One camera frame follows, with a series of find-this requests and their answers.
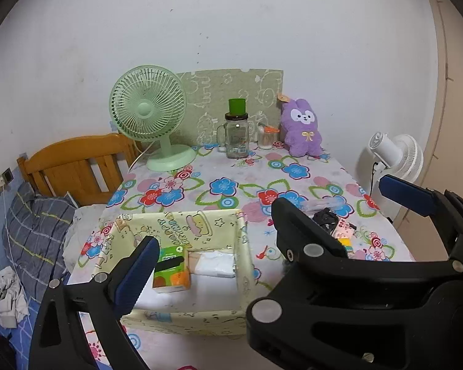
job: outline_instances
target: green fan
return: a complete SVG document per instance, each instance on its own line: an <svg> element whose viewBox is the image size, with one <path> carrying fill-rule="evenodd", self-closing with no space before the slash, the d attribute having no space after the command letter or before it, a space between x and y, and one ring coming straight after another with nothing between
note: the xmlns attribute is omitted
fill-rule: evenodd
<svg viewBox="0 0 463 370"><path fill-rule="evenodd" d="M120 132L135 141L159 140L161 148L146 163L158 172L184 167L195 158L190 147L170 143L170 134L184 118L186 106L180 79L155 65L126 72L110 94L110 115Z"/></svg>

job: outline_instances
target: silver bolt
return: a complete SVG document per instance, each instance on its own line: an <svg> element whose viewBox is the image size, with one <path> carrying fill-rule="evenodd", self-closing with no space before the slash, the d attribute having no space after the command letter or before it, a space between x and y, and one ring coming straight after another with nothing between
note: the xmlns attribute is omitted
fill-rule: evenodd
<svg viewBox="0 0 463 370"><path fill-rule="evenodd" d="M56 278L54 280L51 280L48 284L50 288L57 288L58 285L60 285L60 281Z"/></svg>
<svg viewBox="0 0 463 370"><path fill-rule="evenodd" d="M304 246L304 253L309 257L319 257L324 254L324 248L317 243L309 243Z"/></svg>
<svg viewBox="0 0 463 370"><path fill-rule="evenodd" d="M453 268L459 273L463 272L463 263L457 260L453 260Z"/></svg>
<svg viewBox="0 0 463 370"><path fill-rule="evenodd" d="M366 362L372 363L374 361L374 354L366 352L363 354L362 359L364 359Z"/></svg>
<svg viewBox="0 0 463 370"><path fill-rule="evenodd" d="M272 299L259 300L252 306L252 317L260 323L272 323L282 315L282 306Z"/></svg>
<svg viewBox="0 0 463 370"><path fill-rule="evenodd" d="M108 274L107 273L98 273L94 276L94 280L96 282L104 282L106 281L106 279L108 278Z"/></svg>

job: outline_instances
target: jar handle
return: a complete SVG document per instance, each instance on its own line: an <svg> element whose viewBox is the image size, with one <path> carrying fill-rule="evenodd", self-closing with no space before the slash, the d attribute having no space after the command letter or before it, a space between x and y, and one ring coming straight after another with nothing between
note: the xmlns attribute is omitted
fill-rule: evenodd
<svg viewBox="0 0 463 370"><path fill-rule="evenodd" d="M221 124L216 128L216 142L218 143L218 151L225 153L226 148L226 124Z"/></svg>

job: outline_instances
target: white fan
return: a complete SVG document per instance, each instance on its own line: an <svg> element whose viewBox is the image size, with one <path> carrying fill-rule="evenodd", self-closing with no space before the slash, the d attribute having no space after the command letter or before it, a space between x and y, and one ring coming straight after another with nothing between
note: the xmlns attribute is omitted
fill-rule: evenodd
<svg viewBox="0 0 463 370"><path fill-rule="evenodd" d="M369 149L381 161L376 166L374 180L393 175L413 183L422 170L422 148L408 134L390 139L388 134L376 132L369 141Z"/></svg>

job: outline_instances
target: plaid pillow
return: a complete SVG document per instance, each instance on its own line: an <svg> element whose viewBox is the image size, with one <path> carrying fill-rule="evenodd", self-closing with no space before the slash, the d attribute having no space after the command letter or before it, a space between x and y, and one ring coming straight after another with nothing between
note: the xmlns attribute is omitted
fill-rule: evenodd
<svg viewBox="0 0 463 370"><path fill-rule="evenodd" d="M65 273L64 237L74 210L67 199L35 195L24 182L7 212L2 231L5 254L15 264L26 292L37 302L48 283Z"/></svg>

